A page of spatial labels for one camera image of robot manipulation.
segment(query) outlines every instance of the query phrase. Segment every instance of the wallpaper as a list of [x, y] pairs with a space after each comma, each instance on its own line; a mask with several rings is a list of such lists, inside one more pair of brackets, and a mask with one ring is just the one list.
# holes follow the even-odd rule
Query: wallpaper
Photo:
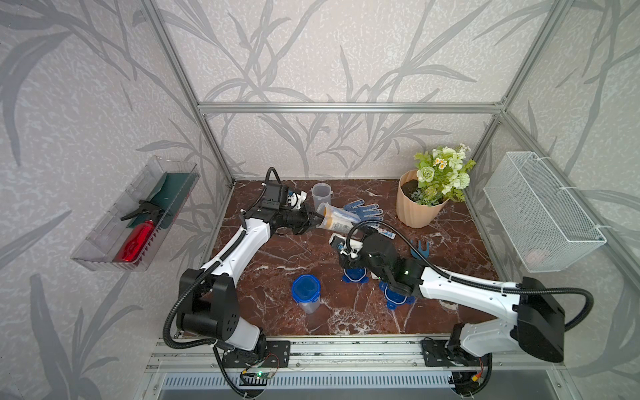
[[[228, 164], [239, 179], [263, 179], [271, 165], [288, 178], [398, 178], [414, 168], [416, 152], [460, 143], [475, 147], [490, 117], [238, 114], [211, 118], [209, 124], [225, 158], [234, 160]], [[269, 130], [275, 134], [253, 133]]]
[[[497, 102], [552, 1], [157, 3], [200, 102]], [[207, 117], [238, 178], [397, 177], [418, 150], [473, 147], [490, 118]]]
[[592, 3], [570, 10], [510, 111], [640, 257], [640, 3]]
[[[512, 112], [637, 253], [637, 86], [640, 1], [576, 1], [515, 99]], [[504, 153], [523, 150], [501, 127], [479, 155], [469, 195], [509, 278], [591, 291], [590, 316], [567, 333], [565, 363], [583, 399], [640, 390], [640, 293], [604, 248], [564, 271], [528, 274], [482, 189]], [[557, 296], [572, 316], [578, 296]]]
[[[0, 1], [0, 397], [131, 398], [225, 178], [137, 2]], [[73, 249], [149, 157], [200, 180], [144, 273]]]

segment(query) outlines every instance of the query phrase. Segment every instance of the brown marble table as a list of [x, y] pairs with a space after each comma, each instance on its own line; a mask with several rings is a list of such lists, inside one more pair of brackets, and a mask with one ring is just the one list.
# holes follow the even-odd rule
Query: brown marble table
[[[309, 192], [318, 180], [287, 181]], [[484, 243], [464, 203], [449, 202], [438, 217], [421, 229], [403, 225], [396, 216], [397, 180], [329, 180], [332, 205], [363, 198], [378, 203], [384, 220], [413, 240], [428, 241], [429, 260], [454, 272], [497, 279]], [[235, 234], [237, 215], [260, 194], [256, 181], [240, 181], [232, 195], [213, 254]], [[263, 327], [267, 335], [349, 335], [375, 333], [448, 333], [459, 322], [493, 319], [483, 312], [440, 300], [417, 300], [413, 305], [387, 309], [377, 280], [366, 284], [343, 282], [337, 256], [329, 247], [332, 232], [315, 229], [300, 236], [274, 235], [254, 256], [237, 286], [241, 315]], [[409, 257], [409, 247], [394, 240], [399, 253]], [[302, 274], [321, 282], [321, 306], [306, 315], [291, 298], [291, 284]]]

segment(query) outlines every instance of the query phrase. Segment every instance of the black mounting bracket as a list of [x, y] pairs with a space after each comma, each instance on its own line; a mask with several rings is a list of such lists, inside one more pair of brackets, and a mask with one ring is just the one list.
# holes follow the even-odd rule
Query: black mounting bracket
[[[420, 342], [422, 348], [422, 358], [426, 367], [479, 367], [480, 360], [478, 357], [467, 355], [462, 358], [459, 355], [452, 357], [450, 351], [447, 350], [446, 344], [448, 340], [436, 340], [426, 337]], [[488, 358], [482, 356], [484, 365], [487, 365]]]
[[[222, 365], [224, 368], [246, 368], [254, 361], [247, 351], [235, 349], [233, 351], [225, 352], [222, 357]], [[289, 356], [291, 353], [291, 342], [288, 340], [267, 340], [265, 355], [269, 353], [275, 356], [268, 356], [258, 367], [278, 367], [284, 368], [289, 366]]]

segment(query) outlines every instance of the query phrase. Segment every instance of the wall shelf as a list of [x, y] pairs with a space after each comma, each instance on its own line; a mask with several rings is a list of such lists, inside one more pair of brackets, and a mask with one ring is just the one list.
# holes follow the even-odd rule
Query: wall shelf
[[[199, 178], [196, 163], [151, 157], [140, 174], [75, 249], [72, 260], [91, 271], [146, 271]], [[116, 260], [133, 228], [148, 218], [141, 215], [131, 220], [120, 220], [135, 211], [140, 206], [140, 200], [158, 203], [164, 212], [144, 241], [140, 254], [131, 261]]]

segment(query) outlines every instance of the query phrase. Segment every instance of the flower pot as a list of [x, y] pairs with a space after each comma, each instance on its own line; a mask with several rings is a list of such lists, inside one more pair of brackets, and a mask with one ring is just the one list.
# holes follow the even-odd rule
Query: flower pot
[[401, 189], [402, 185], [412, 179], [417, 179], [416, 172], [418, 172], [418, 170], [407, 172], [402, 175], [398, 182], [396, 213], [398, 215], [398, 219], [405, 225], [411, 228], [422, 228], [429, 225], [429, 223], [433, 221], [433, 218], [436, 218], [436, 215], [438, 215], [449, 199], [438, 205], [422, 205], [405, 196]]

